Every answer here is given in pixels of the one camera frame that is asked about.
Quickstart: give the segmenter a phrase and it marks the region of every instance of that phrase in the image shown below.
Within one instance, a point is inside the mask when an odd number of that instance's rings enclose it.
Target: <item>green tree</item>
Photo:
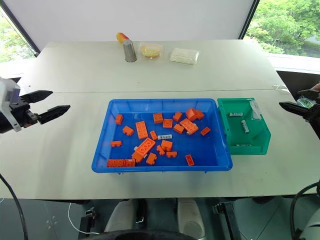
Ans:
[[[0,15],[0,63],[34,57],[27,42],[10,25],[1,12]]]
[[[320,39],[320,0],[261,0],[246,36],[268,53],[305,56],[306,39]]]

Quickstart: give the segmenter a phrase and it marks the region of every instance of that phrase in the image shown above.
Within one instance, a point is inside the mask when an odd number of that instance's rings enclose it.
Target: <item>floor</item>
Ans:
[[[206,239],[224,239],[223,226],[219,216],[213,214],[212,206],[217,198],[198,198],[197,204],[206,229]],[[72,204],[70,218],[76,227],[84,211],[95,207],[100,213],[92,231],[101,232],[118,200],[93,200],[87,204]],[[78,233],[68,220],[69,203],[21,199],[29,239],[31,240],[75,240]],[[148,228],[177,231],[178,223],[174,214],[175,200],[172,198],[148,199]],[[280,196],[266,204],[257,204],[251,198],[234,202],[235,215],[243,240],[289,240],[289,209],[291,199]],[[303,228],[311,215],[320,208],[320,198],[306,196],[296,205],[296,226]],[[0,203],[0,239],[23,239],[20,219],[12,199]]]

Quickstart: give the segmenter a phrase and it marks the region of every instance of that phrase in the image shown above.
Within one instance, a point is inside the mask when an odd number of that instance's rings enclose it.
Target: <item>window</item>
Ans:
[[[0,63],[34,57],[33,48],[0,8]]]
[[[320,58],[320,0],[260,0],[244,39],[267,53]]]

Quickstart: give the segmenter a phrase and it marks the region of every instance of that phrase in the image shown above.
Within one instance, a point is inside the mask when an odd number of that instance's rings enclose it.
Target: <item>blue plastic tray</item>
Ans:
[[[154,124],[153,114],[162,113],[164,119],[172,119],[175,112],[183,113],[181,120],[186,118],[189,108],[201,110],[202,120],[193,121],[199,130],[192,135],[186,131],[179,134],[173,128],[163,128],[162,124]],[[121,125],[116,125],[117,114],[123,115]],[[150,152],[157,155],[155,165],[146,164],[146,160],[135,167],[107,167],[108,159],[131,159],[134,147],[139,146],[144,139],[139,140],[136,122],[145,121],[150,137],[150,131],[157,135],[172,134],[172,151],[177,151],[177,157],[160,156],[156,151],[162,140],[156,140]],[[134,134],[123,134],[124,126],[134,129]],[[209,127],[211,131],[202,136],[201,130]],[[122,141],[121,147],[111,147],[111,141]],[[194,166],[188,166],[185,156],[191,154]],[[228,171],[232,168],[232,160],[224,130],[220,122],[216,102],[209,98],[195,99],[113,99],[109,102],[100,138],[95,150],[92,170],[96,173],[122,172],[166,172],[166,171]]]

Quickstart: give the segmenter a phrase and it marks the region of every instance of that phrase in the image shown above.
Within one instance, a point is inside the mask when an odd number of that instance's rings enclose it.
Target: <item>orange flat plate brick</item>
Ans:
[[[206,135],[208,132],[210,132],[210,128],[208,128],[207,126],[201,131],[201,135],[204,136]]]
[[[124,116],[122,116],[121,114],[118,114],[118,115],[116,116],[116,118],[115,118],[115,124],[121,125],[123,119],[124,119]]]
[[[151,131],[150,132],[150,136],[152,138],[153,141],[157,140],[158,139],[158,136],[156,134],[156,131]]]
[[[185,118],[180,122],[181,126],[185,128],[189,132],[189,134],[194,134],[196,131],[198,131],[198,127],[190,121],[188,118]]]
[[[203,114],[203,112],[201,110],[195,110],[196,111],[196,118],[201,120],[205,117],[205,115]]]
[[[166,156],[168,157],[168,158],[171,158],[171,157],[173,157],[173,158],[175,158],[176,156],[177,156],[177,152],[176,151],[167,151],[166,152]]]
[[[161,124],[164,121],[164,118],[162,117],[162,113],[154,113],[153,114],[153,121],[155,124]]]
[[[136,165],[136,161],[134,159],[125,159],[123,166],[124,167],[134,167]]]
[[[185,128],[177,123],[176,125],[174,125],[173,130],[175,130],[179,134],[182,134]]]
[[[176,112],[173,116],[173,120],[175,120],[176,122],[179,122],[180,119],[182,117],[182,113],[181,112]]]
[[[173,124],[172,119],[163,119],[163,127],[166,129],[172,129],[172,124]]]
[[[190,121],[197,119],[197,111],[194,108],[189,108],[188,111],[185,112],[185,115]]]
[[[111,147],[120,147],[122,145],[122,141],[112,141],[110,142]]]
[[[122,132],[127,136],[131,136],[132,134],[134,134],[135,131],[131,127],[125,126],[122,129]]]
[[[149,165],[154,165],[156,163],[156,159],[157,159],[157,155],[155,155],[154,153],[150,152],[146,163]]]
[[[136,132],[138,133],[138,139],[145,139],[148,137],[147,127],[145,121],[139,121],[135,123]]]
[[[156,146],[156,150],[159,152],[161,156],[165,155],[165,151],[160,145]]]
[[[132,159],[135,160],[136,163],[140,163],[142,161],[142,159],[144,159],[144,157],[141,156],[136,151],[131,156],[132,156]]]
[[[146,138],[146,140],[144,140],[140,146],[138,146],[138,148],[135,150],[136,153],[138,153],[139,155],[141,155],[142,157],[144,157],[149,151],[150,149],[152,149],[152,147],[156,144],[155,141],[153,141],[150,138]]]
[[[186,163],[188,164],[188,166],[195,165],[194,160],[192,159],[192,156],[190,154],[186,155],[185,159],[186,159]]]
[[[108,162],[106,164],[107,168],[122,168],[124,166],[124,160],[123,159],[108,159]]]
[[[172,149],[172,141],[162,140],[161,148],[166,152],[171,152]]]

